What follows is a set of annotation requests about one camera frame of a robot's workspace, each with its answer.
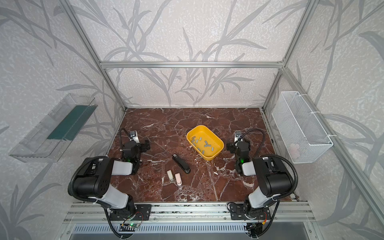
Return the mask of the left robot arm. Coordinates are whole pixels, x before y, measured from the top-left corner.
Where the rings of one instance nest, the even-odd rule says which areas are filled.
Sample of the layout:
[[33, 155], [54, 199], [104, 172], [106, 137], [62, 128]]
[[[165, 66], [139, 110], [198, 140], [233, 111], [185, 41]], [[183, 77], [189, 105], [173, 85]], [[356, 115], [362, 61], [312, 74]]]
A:
[[112, 176], [135, 175], [141, 166], [141, 154], [150, 150], [150, 141], [134, 140], [123, 145], [122, 158], [98, 156], [86, 158], [73, 174], [68, 193], [77, 200], [98, 203], [104, 209], [124, 210], [134, 214], [133, 197], [111, 185]]

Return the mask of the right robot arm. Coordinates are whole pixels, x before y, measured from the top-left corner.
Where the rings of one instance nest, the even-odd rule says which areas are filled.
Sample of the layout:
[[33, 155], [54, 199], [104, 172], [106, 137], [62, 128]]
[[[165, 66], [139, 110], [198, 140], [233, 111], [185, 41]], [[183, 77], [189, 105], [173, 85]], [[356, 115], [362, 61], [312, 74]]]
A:
[[242, 176], [255, 176], [258, 187], [248, 195], [244, 208], [247, 215], [290, 196], [297, 188], [299, 175], [295, 166], [279, 155], [249, 157], [250, 143], [228, 143], [227, 150], [235, 155], [235, 169]]

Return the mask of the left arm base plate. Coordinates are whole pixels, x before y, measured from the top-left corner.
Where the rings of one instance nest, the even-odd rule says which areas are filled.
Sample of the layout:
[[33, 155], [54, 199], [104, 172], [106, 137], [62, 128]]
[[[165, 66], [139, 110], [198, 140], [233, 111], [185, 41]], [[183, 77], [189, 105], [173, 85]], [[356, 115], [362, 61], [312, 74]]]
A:
[[112, 209], [111, 213], [109, 214], [109, 218], [111, 221], [148, 221], [150, 218], [151, 209], [151, 204], [138, 204], [135, 205], [135, 207], [132, 209]]

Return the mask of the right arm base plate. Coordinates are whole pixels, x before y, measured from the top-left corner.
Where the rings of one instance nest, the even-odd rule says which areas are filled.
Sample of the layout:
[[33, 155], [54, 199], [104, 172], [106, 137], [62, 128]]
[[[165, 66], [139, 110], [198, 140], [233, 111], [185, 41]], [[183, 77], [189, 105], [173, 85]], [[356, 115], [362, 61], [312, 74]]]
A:
[[246, 204], [227, 203], [227, 209], [231, 215], [231, 220], [256, 220], [268, 221], [271, 219], [269, 208], [251, 208]]

